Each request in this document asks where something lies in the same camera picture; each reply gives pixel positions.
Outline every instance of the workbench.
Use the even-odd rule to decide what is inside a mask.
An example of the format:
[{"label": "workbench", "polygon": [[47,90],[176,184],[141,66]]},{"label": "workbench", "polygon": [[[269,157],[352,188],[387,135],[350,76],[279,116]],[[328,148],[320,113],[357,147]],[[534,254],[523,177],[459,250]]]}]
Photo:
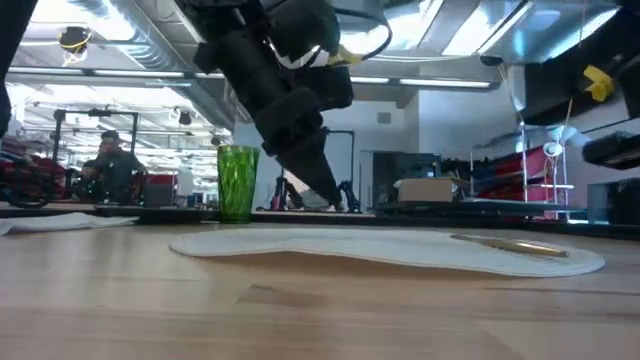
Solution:
[{"label": "workbench", "polygon": [[549,279],[291,253],[196,259],[168,248],[179,234],[220,228],[229,226],[0,238],[0,357],[622,360],[640,354],[638,242],[464,229],[581,247],[607,260],[595,273]]}]

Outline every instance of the green plastic cup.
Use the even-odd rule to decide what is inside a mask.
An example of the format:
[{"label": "green plastic cup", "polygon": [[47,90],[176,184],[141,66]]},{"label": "green plastic cup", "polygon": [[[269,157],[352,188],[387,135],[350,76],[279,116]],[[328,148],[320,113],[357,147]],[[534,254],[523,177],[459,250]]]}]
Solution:
[{"label": "green plastic cup", "polygon": [[246,224],[251,219],[259,158],[260,150],[250,146],[218,148],[220,222]]}]

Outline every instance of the cardboard box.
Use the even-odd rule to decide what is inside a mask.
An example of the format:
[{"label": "cardboard box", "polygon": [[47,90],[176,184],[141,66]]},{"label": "cardboard box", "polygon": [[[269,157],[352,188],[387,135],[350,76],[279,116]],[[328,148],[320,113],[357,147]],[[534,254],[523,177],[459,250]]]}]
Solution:
[{"label": "cardboard box", "polygon": [[398,201],[452,202],[455,190],[467,186],[467,181],[450,177],[404,179],[398,187]]}]

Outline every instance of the ceiling duct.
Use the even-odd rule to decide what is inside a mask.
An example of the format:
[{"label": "ceiling duct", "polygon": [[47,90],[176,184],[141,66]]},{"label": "ceiling duct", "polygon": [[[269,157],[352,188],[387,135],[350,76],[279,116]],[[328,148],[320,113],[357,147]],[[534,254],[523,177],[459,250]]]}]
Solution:
[{"label": "ceiling duct", "polygon": [[[141,46],[121,46],[120,50],[142,67],[150,71],[190,71],[192,70],[173,49],[149,17],[132,0],[68,0],[80,9],[90,12],[97,19],[111,17],[123,18],[133,29],[131,42],[140,42]],[[190,98],[196,109],[209,119],[213,125],[233,130],[233,121],[221,104],[206,91],[198,80],[190,87],[176,89]]]}]

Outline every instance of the white placemat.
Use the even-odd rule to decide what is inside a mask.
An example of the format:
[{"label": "white placemat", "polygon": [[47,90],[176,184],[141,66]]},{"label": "white placemat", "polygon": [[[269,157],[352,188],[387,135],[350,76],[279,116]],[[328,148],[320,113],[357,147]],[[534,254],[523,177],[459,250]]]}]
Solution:
[{"label": "white placemat", "polygon": [[98,217],[83,213],[0,219],[0,235],[19,232],[95,229],[133,224],[137,217]]},{"label": "white placemat", "polygon": [[170,247],[199,257],[300,252],[526,277],[580,275],[598,270],[605,263],[602,256],[591,251],[555,244],[524,240],[565,250],[569,256],[515,253],[455,240],[450,235],[411,230],[237,229],[183,235]]}]

